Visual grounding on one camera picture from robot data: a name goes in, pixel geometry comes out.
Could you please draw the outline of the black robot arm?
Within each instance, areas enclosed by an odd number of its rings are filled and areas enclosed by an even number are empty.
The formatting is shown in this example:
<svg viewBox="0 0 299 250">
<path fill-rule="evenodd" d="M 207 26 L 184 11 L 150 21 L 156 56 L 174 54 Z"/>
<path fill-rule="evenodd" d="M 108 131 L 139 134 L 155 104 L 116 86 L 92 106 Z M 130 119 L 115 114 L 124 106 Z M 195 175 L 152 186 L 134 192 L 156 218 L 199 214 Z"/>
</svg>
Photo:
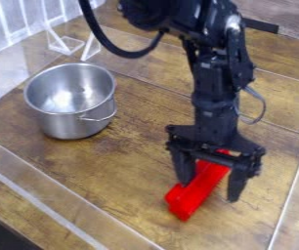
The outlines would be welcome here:
<svg viewBox="0 0 299 250">
<path fill-rule="evenodd" d="M 231 168 L 227 199 L 239 200 L 262 172 L 267 151 L 239 132 L 240 91 L 254 81 L 246 24 L 231 0 L 119 0 L 130 23 L 180 38 L 195 79 L 195 123 L 170 125 L 167 149 L 183 185 L 196 176 L 196 161 Z"/>
</svg>

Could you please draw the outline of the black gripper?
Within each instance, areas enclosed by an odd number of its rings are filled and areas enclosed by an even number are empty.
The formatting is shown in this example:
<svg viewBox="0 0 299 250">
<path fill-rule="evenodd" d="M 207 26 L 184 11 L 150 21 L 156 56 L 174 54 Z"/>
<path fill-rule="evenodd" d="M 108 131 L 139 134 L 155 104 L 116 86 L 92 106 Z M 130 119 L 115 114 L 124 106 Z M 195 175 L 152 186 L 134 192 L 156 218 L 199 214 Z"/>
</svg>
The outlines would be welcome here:
<svg viewBox="0 0 299 250">
<path fill-rule="evenodd" d="M 212 110 L 196 107 L 195 124 L 168 125 L 166 131 L 180 184 L 186 187 L 192 182 L 198 160 L 227 166 L 231 169 L 227 200 L 236 202 L 248 180 L 260 174 L 267 150 L 239 133 L 235 107 L 227 104 Z"/>
</svg>

